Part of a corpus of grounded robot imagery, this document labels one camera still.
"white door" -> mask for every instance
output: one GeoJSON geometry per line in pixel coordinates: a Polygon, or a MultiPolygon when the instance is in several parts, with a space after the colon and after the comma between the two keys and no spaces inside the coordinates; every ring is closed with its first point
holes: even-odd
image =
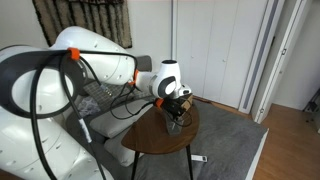
{"type": "Polygon", "coordinates": [[[311,2],[312,0],[297,0],[295,3],[277,57],[274,63],[267,65],[263,75],[264,77],[260,82],[259,90],[251,111],[255,122],[261,123],[269,112],[273,97],[290,59],[301,27],[310,9],[311,2]]]}
{"type": "Polygon", "coordinates": [[[197,96],[238,108],[268,0],[177,4],[182,81],[197,96]]]}

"white cushion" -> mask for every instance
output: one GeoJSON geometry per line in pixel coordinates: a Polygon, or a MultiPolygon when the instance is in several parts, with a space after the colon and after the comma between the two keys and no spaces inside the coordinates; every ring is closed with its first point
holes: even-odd
{"type": "Polygon", "coordinates": [[[105,144],[104,148],[114,157],[118,160],[118,162],[122,166],[130,166],[130,164],[134,161],[134,154],[135,152],[131,149],[128,149],[124,146],[122,146],[121,141],[123,137],[127,134],[130,128],[126,129],[125,131],[121,132],[118,136],[116,136],[113,139],[108,139],[105,144]]]}
{"type": "MultiPolygon", "coordinates": [[[[135,113],[138,110],[140,110],[140,108],[143,105],[145,105],[147,102],[148,101],[146,100],[140,99],[140,100],[136,100],[131,103],[128,103],[127,107],[130,110],[130,112],[135,113]]],[[[113,138],[119,133],[121,133],[123,130],[131,126],[132,123],[137,121],[151,107],[152,105],[145,107],[144,109],[141,110],[141,112],[138,115],[130,117],[126,120],[117,119],[109,111],[93,119],[90,122],[90,126],[92,127],[92,129],[102,134],[103,136],[113,138]]],[[[120,118],[131,116],[131,114],[128,113],[124,105],[113,109],[112,112],[115,116],[120,118]]]]}

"floor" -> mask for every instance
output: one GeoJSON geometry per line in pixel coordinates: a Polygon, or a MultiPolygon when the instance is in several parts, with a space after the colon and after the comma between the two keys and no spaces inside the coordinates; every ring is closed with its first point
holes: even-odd
{"type": "MultiPolygon", "coordinates": [[[[252,119],[233,108],[212,104],[252,119]]],[[[269,133],[254,180],[320,179],[320,134],[313,122],[305,122],[309,116],[295,109],[272,105],[268,117],[262,122],[269,128],[269,133]]],[[[1,170],[0,179],[19,180],[1,170]]]]}

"white wall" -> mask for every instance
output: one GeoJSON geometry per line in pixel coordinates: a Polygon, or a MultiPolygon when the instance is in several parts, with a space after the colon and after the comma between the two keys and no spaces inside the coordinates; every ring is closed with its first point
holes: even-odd
{"type": "MultiPolygon", "coordinates": [[[[128,0],[133,55],[150,55],[153,69],[170,58],[170,1],[128,0]]],[[[14,44],[47,47],[32,0],[0,1],[0,49],[14,44]]]]}
{"type": "Polygon", "coordinates": [[[320,87],[320,1],[311,6],[274,103],[303,109],[320,87]]]}

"gray carpet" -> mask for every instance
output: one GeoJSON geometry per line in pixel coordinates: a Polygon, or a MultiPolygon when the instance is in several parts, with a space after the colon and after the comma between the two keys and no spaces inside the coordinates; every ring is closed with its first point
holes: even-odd
{"type": "MultiPolygon", "coordinates": [[[[191,144],[191,153],[208,157],[208,162],[193,161],[194,179],[243,180],[267,129],[250,120],[234,115],[211,104],[194,100],[200,115],[198,134],[191,144]]],[[[84,141],[73,135],[84,147],[84,141]]],[[[132,165],[120,166],[103,149],[94,143],[94,149],[102,164],[115,180],[128,180],[132,165]]],[[[136,178],[140,180],[189,179],[186,150],[167,155],[147,155],[139,159],[136,178]]]]}

